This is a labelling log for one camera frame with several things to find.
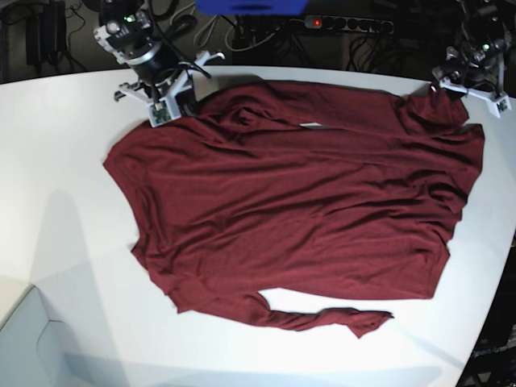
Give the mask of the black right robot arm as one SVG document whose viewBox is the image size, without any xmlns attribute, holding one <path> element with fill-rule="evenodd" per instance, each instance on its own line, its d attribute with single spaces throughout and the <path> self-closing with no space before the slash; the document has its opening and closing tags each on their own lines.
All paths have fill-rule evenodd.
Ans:
<svg viewBox="0 0 516 387">
<path fill-rule="evenodd" d="M 188 76 L 190 70 L 203 71 L 201 65 L 173 45 L 174 40 L 197 26 L 197 19 L 182 15 L 167 29 L 160 25 L 174 15 L 178 4 L 178 1 L 169 2 L 166 11 L 159 14 L 152 1 L 100 2 L 94 38 L 138 77 L 133 84 L 119 86 L 114 93 L 116 102 L 132 95 L 158 107 L 179 76 Z"/>
</svg>

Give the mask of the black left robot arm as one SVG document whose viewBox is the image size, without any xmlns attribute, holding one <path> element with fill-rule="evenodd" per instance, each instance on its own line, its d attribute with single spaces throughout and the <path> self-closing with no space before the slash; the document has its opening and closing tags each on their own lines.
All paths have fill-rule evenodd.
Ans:
<svg viewBox="0 0 516 387">
<path fill-rule="evenodd" d="M 446 60 L 433 68 L 436 81 L 465 89 L 504 92 L 506 61 L 515 49 L 514 1 L 460 1 L 460 24 Z"/>
</svg>

